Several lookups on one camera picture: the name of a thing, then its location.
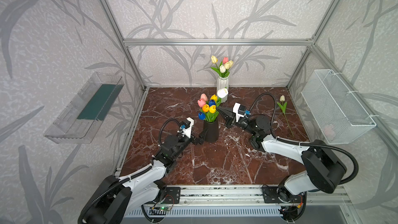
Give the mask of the black cone vase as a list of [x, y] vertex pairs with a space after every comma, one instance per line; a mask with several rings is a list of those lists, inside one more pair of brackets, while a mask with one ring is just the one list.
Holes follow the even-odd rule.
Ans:
[[203, 129], [207, 130], [205, 135], [205, 142], [215, 143], [219, 139], [219, 122], [216, 119], [214, 122], [204, 120]]

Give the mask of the pale blue white tulip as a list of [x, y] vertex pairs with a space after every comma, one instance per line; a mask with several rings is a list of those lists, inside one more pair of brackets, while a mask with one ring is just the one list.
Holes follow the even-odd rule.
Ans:
[[218, 107], [221, 103], [225, 102], [228, 98], [228, 90], [227, 88], [222, 88], [217, 91], [217, 100], [216, 106]]

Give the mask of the orange yellow tulip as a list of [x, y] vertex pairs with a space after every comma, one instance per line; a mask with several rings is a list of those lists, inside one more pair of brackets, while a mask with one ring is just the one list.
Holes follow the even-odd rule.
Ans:
[[202, 107], [202, 111], [204, 112], [204, 113], [207, 113], [207, 112], [209, 112], [209, 105], [208, 104], [205, 104], [203, 107]]

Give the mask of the light pink tulip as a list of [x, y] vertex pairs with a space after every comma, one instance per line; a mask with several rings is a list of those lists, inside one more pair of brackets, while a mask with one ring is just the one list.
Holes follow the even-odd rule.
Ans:
[[204, 94], [204, 93], [201, 94], [201, 99], [204, 100], [204, 101], [206, 101], [206, 102], [208, 101], [208, 97], [207, 97], [206, 94]]

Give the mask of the white ribbed ceramic vase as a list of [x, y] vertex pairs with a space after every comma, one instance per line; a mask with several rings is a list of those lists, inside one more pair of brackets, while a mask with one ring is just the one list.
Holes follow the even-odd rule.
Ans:
[[217, 79], [217, 91], [222, 88], [227, 88], [229, 91], [229, 77], [219, 77]]

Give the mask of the pale yellow tulip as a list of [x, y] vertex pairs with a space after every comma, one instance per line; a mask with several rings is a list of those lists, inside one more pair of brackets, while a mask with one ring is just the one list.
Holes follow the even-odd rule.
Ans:
[[218, 73], [219, 76], [222, 76], [222, 73], [219, 69], [219, 65], [217, 64], [218, 59], [215, 56], [211, 56], [211, 62], [213, 64], [213, 66], [211, 67], [211, 69], [213, 69], [216, 73]]

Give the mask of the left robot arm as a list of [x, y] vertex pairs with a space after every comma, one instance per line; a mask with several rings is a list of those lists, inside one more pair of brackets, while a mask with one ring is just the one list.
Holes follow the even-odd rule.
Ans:
[[160, 149], [147, 166], [127, 176], [106, 177], [81, 211], [79, 224], [119, 224], [130, 211], [165, 198], [166, 184], [162, 179], [176, 167], [178, 157], [190, 144], [204, 143], [208, 132], [204, 129], [195, 136], [192, 118], [166, 121], [170, 122], [178, 125], [177, 134], [164, 140], [158, 137]]

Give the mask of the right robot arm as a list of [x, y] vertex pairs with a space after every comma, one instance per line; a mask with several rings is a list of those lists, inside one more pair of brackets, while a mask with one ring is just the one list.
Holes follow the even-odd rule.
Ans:
[[359, 173], [359, 164], [349, 152], [326, 145], [322, 140], [312, 143], [292, 141], [276, 136], [272, 128], [274, 116], [252, 115], [252, 107], [235, 103], [232, 108], [219, 106], [225, 126], [241, 128], [249, 133], [253, 149], [294, 160], [304, 171], [286, 176], [278, 185], [279, 195], [299, 195], [307, 191], [331, 194], [338, 185], [352, 181]]

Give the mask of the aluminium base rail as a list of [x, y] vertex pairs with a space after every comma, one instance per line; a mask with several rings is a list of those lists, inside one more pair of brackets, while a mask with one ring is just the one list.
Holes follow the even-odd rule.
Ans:
[[[261, 185], [179, 185], [180, 192], [167, 194], [165, 202], [177, 206], [261, 206], [298, 205], [295, 197], [289, 203], [272, 196], [264, 196]], [[332, 194], [308, 192], [307, 205], [352, 205], [344, 187], [338, 186]]]

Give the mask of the clear plastic wall shelf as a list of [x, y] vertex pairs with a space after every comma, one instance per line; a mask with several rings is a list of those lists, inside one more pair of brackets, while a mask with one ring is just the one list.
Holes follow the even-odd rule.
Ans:
[[90, 144], [123, 87], [122, 76], [93, 73], [44, 137], [56, 144]]

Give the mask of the aluminium frame crossbar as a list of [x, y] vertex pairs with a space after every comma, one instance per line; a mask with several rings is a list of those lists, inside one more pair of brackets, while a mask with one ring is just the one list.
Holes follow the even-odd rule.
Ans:
[[310, 46], [311, 39], [125, 39], [125, 46]]

